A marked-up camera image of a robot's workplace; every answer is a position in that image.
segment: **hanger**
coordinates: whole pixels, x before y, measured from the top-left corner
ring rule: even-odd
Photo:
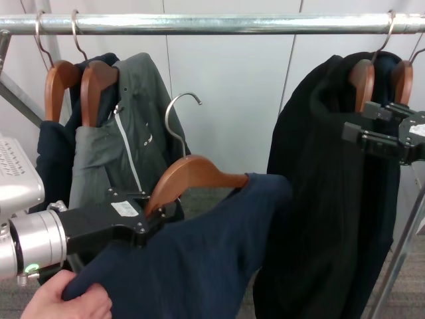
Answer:
[[[373,63],[375,62],[378,53],[385,48],[388,40],[390,39],[392,29],[394,28],[395,12],[390,10],[390,13],[391,24],[384,45],[374,53],[372,60],[360,60],[350,72],[349,82],[356,88],[356,112],[362,112],[366,102],[372,100],[373,86],[375,83],[375,68]]]
[[[77,10],[72,12],[72,34],[77,49],[84,55],[86,53],[80,48],[76,34],[76,14]],[[102,91],[118,81],[118,69],[112,68],[103,61],[91,61],[84,70],[81,80],[80,100],[82,125],[96,127],[98,119],[100,94]]]
[[[53,63],[50,53],[43,48],[40,40],[40,17],[44,13],[40,10],[35,22],[35,39],[40,50],[47,54],[51,68],[47,72],[46,85],[44,87],[44,109],[46,120],[59,122],[60,111],[67,88],[78,83],[81,77],[80,70],[72,63],[60,60]]]
[[[171,203],[191,187],[231,187],[241,188],[248,182],[245,174],[223,173],[207,158],[200,155],[186,156],[185,141],[171,130],[168,117],[175,101],[184,95],[191,95],[199,105],[202,102],[193,93],[184,93],[175,97],[165,112],[165,127],[168,132],[177,138],[183,148],[183,157],[172,164],[159,179],[149,202],[145,207],[145,215],[149,216],[153,210]]]
[[[420,35],[418,42],[413,50],[409,61],[400,61],[396,68],[392,71],[392,83],[396,89],[395,102],[401,104],[408,104],[410,93],[412,92],[413,85],[413,61],[419,53],[424,52],[425,49],[419,50],[414,53],[418,46],[423,33]]]

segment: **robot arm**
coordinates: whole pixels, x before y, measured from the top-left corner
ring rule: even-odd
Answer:
[[[113,240],[144,247],[175,214],[171,203],[146,219],[142,207],[149,197],[109,188],[102,204],[68,210],[59,201],[46,211],[10,218],[40,203],[44,188],[16,140],[0,138],[0,154],[0,280],[17,276],[25,285],[28,278],[62,266],[67,255]],[[18,163],[11,168],[12,159]]]

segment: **silver device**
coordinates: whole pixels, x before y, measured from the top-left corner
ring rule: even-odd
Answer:
[[[40,176],[15,138],[0,137],[0,216],[44,201]]]
[[[63,203],[10,218],[42,201],[43,183],[19,142],[0,137],[0,280],[18,276],[25,285],[39,269],[65,260],[66,238],[56,214],[66,210]]]

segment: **clothing rack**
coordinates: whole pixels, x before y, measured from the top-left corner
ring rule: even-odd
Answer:
[[[0,16],[0,72],[11,35],[35,35],[37,15]],[[341,35],[388,34],[391,16],[383,14],[316,15],[84,15],[76,16],[81,35]],[[72,17],[45,14],[40,34],[71,35]],[[425,32],[425,15],[398,13],[393,34]],[[0,76],[0,95],[40,126],[40,108],[9,78]],[[410,242],[425,217],[425,188],[421,189],[401,239],[369,313],[377,319],[407,256]]]
[[[34,35],[37,15],[0,16],[0,30]],[[338,35],[388,33],[383,14],[316,15],[83,15],[76,25],[84,35]],[[42,15],[42,35],[71,35],[69,15]],[[425,15],[396,14],[393,34],[425,32]]]

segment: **metal hanger hook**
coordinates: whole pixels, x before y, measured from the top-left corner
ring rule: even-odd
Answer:
[[[40,17],[41,17],[41,15],[42,15],[43,13],[46,13],[46,12],[45,12],[44,10],[40,10],[40,11],[39,11],[39,13],[38,13],[38,15],[37,15],[37,18],[35,19],[35,40],[36,40],[36,42],[37,42],[37,44],[38,44],[38,46],[39,46],[40,50],[41,50],[42,52],[44,52],[44,53],[46,53],[46,54],[47,54],[48,59],[50,60],[50,65],[51,65],[52,67],[54,67],[54,65],[53,65],[53,59],[52,59],[52,56],[51,56],[51,55],[50,55],[50,53],[49,53],[49,52],[47,52],[47,50],[45,50],[45,49],[43,48],[43,46],[41,45],[41,40],[40,40]]]
[[[416,59],[416,57],[418,56],[418,54],[419,54],[419,53],[421,53],[421,52],[424,52],[424,51],[425,51],[425,48],[423,48],[423,49],[421,49],[421,50],[419,50],[419,51],[414,52],[414,51],[416,50],[416,48],[418,47],[418,44],[419,44],[419,42],[420,42],[420,39],[422,38],[422,35],[424,35],[424,34],[422,33],[422,34],[420,35],[420,37],[419,37],[419,39],[418,39],[418,42],[416,42],[416,45],[414,46],[413,53],[412,53],[412,55],[410,55],[410,58],[409,58],[410,65],[412,65],[412,64],[413,64],[414,59]]]
[[[183,147],[183,158],[186,158],[186,146],[185,146],[185,141],[184,141],[184,139],[180,136],[180,135],[178,135],[178,134],[176,134],[175,132],[173,132],[172,130],[171,130],[171,128],[170,128],[170,125],[169,125],[169,123],[168,123],[168,117],[169,117],[169,115],[170,115],[170,111],[171,111],[171,108],[174,106],[174,103],[175,103],[175,101],[177,101],[179,98],[181,98],[182,96],[184,96],[184,95],[191,95],[191,96],[193,96],[193,98],[198,102],[198,104],[199,105],[202,105],[202,102],[201,102],[201,100],[199,100],[199,98],[198,98],[198,96],[196,96],[196,94],[195,93],[192,93],[192,92],[186,92],[186,93],[183,93],[183,94],[180,94],[180,95],[178,95],[178,96],[176,96],[171,102],[170,102],[170,104],[168,104],[168,107],[167,107],[167,110],[165,111],[165,127],[167,128],[167,131],[172,135],[172,136],[174,136],[175,138],[177,138],[180,142],[181,142],[181,145],[182,145],[182,147]]]
[[[72,35],[74,35],[74,41],[75,41],[75,45],[77,46],[77,49],[82,53],[82,55],[84,55],[84,59],[86,60],[86,62],[88,62],[87,60],[87,54],[80,48],[80,45],[78,44],[78,40],[77,40],[77,33],[76,33],[76,16],[77,16],[78,10],[74,9],[72,12]]]
[[[374,61],[377,59],[378,57],[378,53],[380,53],[386,46],[386,44],[388,43],[388,41],[390,40],[391,34],[392,34],[392,30],[394,29],[394,23],[395,23],[395,17],[396,17],[396,13],[394,10],[390,10],[388,11],[388,13],[391,14],[391,23],[390,23],[390,29],[388,30],[388,35],[386,36],[384,45],[379,48],[373,55],[373,58],[371,60],[372,64],[374,63]]]

